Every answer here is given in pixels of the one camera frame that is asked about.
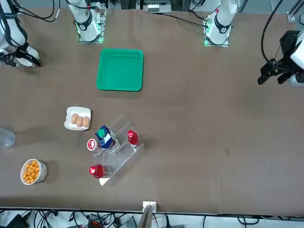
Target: clear plastic cup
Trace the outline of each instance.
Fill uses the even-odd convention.
[[[16,141],[16,136],[13,132],[10,132],[0,127],[0,148],[9,149]]]

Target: bottle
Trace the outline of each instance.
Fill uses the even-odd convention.
[[[0,127],[0,148],[9,149],[16,141],[16,136],[13,132]]]
[[[105,125],[103,125],[95,135],[97,136],[101,147],[107,149],[111,153],[120,146],[118,140],[115,138],[115,134]]]
[[[132,147],[137,147],[139,145],[138,134],[135,131],[128,131],[128,142]]]
[[[97,152],[100,150],[100,144],[95,139],[89,139],[86,144],[89,151]]]
[[[106,177],[109,174],[108,168],[105,165],[101,164],[91,166],[89,172],[95,178]]]

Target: white egg tray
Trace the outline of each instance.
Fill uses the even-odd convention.
[[[76,113],[81,117],[89,117],[90,118],[90,123],[91,123],[91,110],[88,108],[83,108],[83,107],[68,107],[66,109],[66,121],[65,121],[65,128],[72,130],[72,131],[85,131],[90,128],[90,123],[88,127],[77,127],[76,124],[73,124],[71,122],[71,117],[72,115]]]

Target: floor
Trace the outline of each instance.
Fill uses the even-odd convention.
[[[17,214],[23,214],[26,211],[5,211],[0,214],[0,226],[6,226]],[[36,211],[32,212],[30,216],[27,219],[27,222],[29,224],[29,228],[34,227],[34,217],[35,217]],[[107,213],[99,213],[100,216],[103,216]],[[72,220],[69,222],[71,212],[59,212],[58,216],[55,217],[54,215],[50,216],[48,218],[48,222],[53,228],[69,228],[75,226],[75,222]],[[141,218],[140,214],[126,214],[121,217],[121,224],[124,224],[131,216],[134,216],[136,224],[139,223],[139,220]],[[76,213],[76,222],[79,225],[87,225],[87,219],[80,213]],[[157,223],[155,222],[155,219],[152,220],[152,228],[162,228],[166,226],[166,217],[163,214],[155,214]],[[177,225],[184,225],[185,228],[203,228],[203,219],[204,216],[199,215],[169,215],[169,222],[170,225],[177,226]],[[36,217],[36,227],[39,228],[38,223],[41,219],[41,216],[38,214]],[[109,221],[109,219],[106,220],[106,222],[111,222],[114,220],[114,218]],[[254,223],[256,222],[256,219],[246,219],[247,223]],[[205,219],[205,228],[243,228],[244,225],[240,224],[237,220],[237,218],[223,218],[223,217],[206,217]],[[256,225],[250,226],[253,228],[304,228],[304,222],[299,221],[281,221],[281,220],[268,220],[268,219],[261,219]]]
[[[277,4],[279,0],[249,0],[246,7],[244,8],[244,13],[270,13],[273,10],[273,7]],[[197,8],[198,11],[213,11],[218,5],[220,0],[207,0],[203,7]],[[278,13],[286,13],[296,2],[296,0],[285,0],[281,7],[278,9]],[[51,7],[52,1],[50,0],[19,0],[19,3],[27,8],[31,7]],[[66,1],[61,0],[62,7],[67,7]],[[297,29],[301,30],[304,26],[300,25],[298,18],[296,18]],[[5,211],[0,214],[0,226],[7,225],[16,214],[22,214],[24,211]],[[60,212],[57,217],[51,216],[48,221],[53,228],[67,228],[74,226],[74,221],[68,222],[70,217],[70,212]],[[124,223],[129,219],[133,214],[124,215],[121,220]],[[139,222],[139,214],[133,215],[136,223]],[[41,216],[38,215],[36,221],[40,220]],[[175,225],[184,225],[186,228],[202,228],[203,227],[203,216],[197,215],[169,215],[169,220],[171,226]],[[33,228],[34,213],[32,213],[28,222],[30,228]],[[153,228],[162,228],[166,225],[166,219],[164,215],[156,214],[156,220],[153,220]],[[87,219],[81,214],[76,214],[77,223],[86,225]],[[247,222],[255,222],[255,219],[247,219]],[[240,224],[236,218],[219,218],[219,217],[206,217],[205,220],[206,228],[241,228],[244,225]],[[276,228],[304,228],[304,222],[297,221],[281,221],[281,220],[264,220],[261,219],[259,223],[254,225],[254,228],[266,228],[266,227],[276,227]]]

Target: white bowl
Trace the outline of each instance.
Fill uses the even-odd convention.
[[[29,165],[29,164],[31,165],[33,161],[36,161],[39,165],[39,174],[38,174],[38,177],[36,178],[36,180],[33,183],[28,184],[28,183],[26,183],[25,179],[23,178],[23,174],[27,170],[27,165]],[[42,162],[40,162],[36,159],[29,159],[22,166],[21,173],[20,173],[20,178],[21,178],[22,183],[24,183],[25,185],[31,185],[31,184],[34,184],[34,183],[42,182],[43,179],[46,177],[46,174],[47,174],[47,166],[45,165],[45,163],[42,163]]]

